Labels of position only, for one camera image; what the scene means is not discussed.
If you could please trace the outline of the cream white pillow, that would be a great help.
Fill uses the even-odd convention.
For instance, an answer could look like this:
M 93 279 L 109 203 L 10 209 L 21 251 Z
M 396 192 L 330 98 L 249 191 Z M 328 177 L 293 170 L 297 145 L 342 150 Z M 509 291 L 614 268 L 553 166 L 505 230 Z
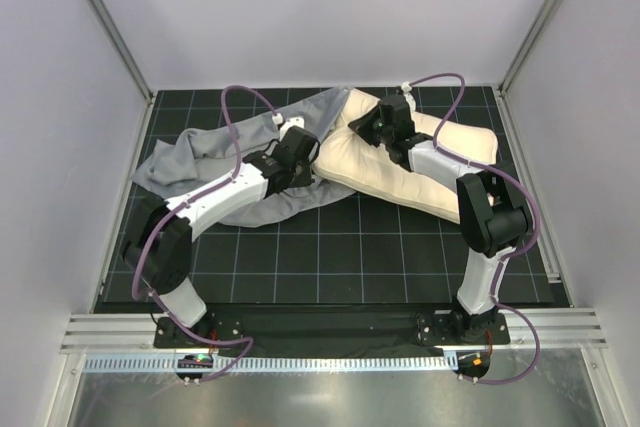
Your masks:
M 342 112 L 321 144 L 314 172 L 358 192 L 458 223 L 456 195 L 445 186 L 394 164 L 386 150 L 369 146 L 348 124 L 368 113 L 378 99 L 363 91 L 349 93 Z M 496 162 L 495 133 L 481 127 L 448 121 L 438 143 L 480 163 Z

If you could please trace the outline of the grey fabric pillowcase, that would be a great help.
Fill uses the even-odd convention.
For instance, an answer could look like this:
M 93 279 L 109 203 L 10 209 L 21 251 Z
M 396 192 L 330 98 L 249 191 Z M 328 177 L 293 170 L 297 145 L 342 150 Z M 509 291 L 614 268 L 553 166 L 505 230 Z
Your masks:
M 287 120 L 304 119 L 304 128 L 324 142 L 346 105 L 348 88 L 331 88 L 277 112 Z M 262 113 L 234 125 L 241 153 L 262 150 L 278 136 L 270 113 Z M 236 153 L 226 127 L 214 130 L 188 128 L 171 145 L 157 141 L 154 150 L 132 174 L 132 182 L 168 199 L 214 181 L 230 172 Z M 317 174 L 308 187 L 289 188 L 265 200 L 243 207 L 221 220 L 226 226 L 259 228 L 285 221 L 301 212 L 339 202 L 354 190 Z

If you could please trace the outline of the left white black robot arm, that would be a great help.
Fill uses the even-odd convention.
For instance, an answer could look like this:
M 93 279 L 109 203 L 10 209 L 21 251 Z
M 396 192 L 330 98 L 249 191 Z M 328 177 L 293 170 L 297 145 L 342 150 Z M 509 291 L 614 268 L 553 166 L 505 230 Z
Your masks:
M 137 205 L 120 257 L 133 270 L 132 297 L 148 295 L 174 318 L 177 336 L 197 348 L 208 342 L 207 307 L 190 280 L 192 244 L 208 228 L 240 209 L 293 187 L 313 183 L 319 140 L 293 126 L 267 148 L 251 152 L 220 178 L 169 199 L 150 196 Z

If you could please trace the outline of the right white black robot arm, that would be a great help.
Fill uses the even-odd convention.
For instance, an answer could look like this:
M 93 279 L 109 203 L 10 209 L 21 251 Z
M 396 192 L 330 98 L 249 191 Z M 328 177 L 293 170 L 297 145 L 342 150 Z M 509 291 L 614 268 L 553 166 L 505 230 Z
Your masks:
M 445 148 L 436 135 L 417 131 L 403 95 L 382 98 L 349 128 L 367 144 L 383 146 L 396 165 L 456 194 L 469 253 L 448 324 L 458 341 L 475 342 L 495 323 L 509 257 L 534 226 L 514 163 L 482 164 Z

